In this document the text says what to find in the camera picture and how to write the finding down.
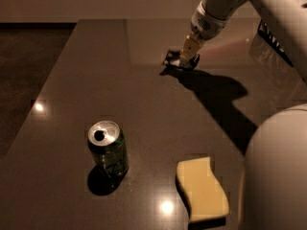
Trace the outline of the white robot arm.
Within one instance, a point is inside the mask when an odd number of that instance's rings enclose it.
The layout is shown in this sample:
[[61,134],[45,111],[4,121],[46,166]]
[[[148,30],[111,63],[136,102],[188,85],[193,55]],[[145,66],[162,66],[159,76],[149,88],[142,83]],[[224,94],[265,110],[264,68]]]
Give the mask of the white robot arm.
[[[261,17],[258,32],[272,50],[251,55],[283,93],[307,79],[307,0],[202,0],[191,19],[182,60],[197,54],[229,17],[249,2]],[[253,134],[245,159],[239,230],[307,230],[307,104],[276,113]]]

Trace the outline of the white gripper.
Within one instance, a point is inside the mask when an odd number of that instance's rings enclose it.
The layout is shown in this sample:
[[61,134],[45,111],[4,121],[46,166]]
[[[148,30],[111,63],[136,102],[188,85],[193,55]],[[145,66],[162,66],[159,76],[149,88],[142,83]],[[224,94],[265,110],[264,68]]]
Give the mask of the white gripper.
[[203,40],[209,40],[218,35],[227,23],[229,18],[229,9],[225,6],[208,6],[199,3],[192,19],[191,30],[180,51],[180,58],[189,61],[189,67],[194,69],[200,61],[200,55],[197,54],[202,47]]

